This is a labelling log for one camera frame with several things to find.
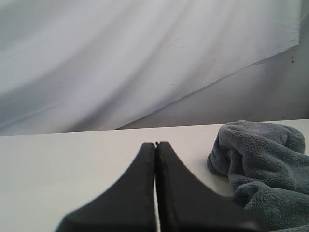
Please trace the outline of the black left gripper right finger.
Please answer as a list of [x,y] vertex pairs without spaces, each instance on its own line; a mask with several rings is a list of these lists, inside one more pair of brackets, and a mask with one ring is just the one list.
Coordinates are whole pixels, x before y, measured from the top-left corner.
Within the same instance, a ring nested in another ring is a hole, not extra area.
[[254,214],[197,179],[169,142],[156,143],[155,186],[162,232],[261,232]]

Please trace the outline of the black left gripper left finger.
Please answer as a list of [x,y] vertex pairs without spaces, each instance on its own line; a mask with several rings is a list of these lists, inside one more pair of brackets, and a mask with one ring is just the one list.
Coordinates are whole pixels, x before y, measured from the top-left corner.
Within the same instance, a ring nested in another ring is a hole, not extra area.
[[155,145],[143,143],[103,194],[63,217],[58,232],[155,232]]

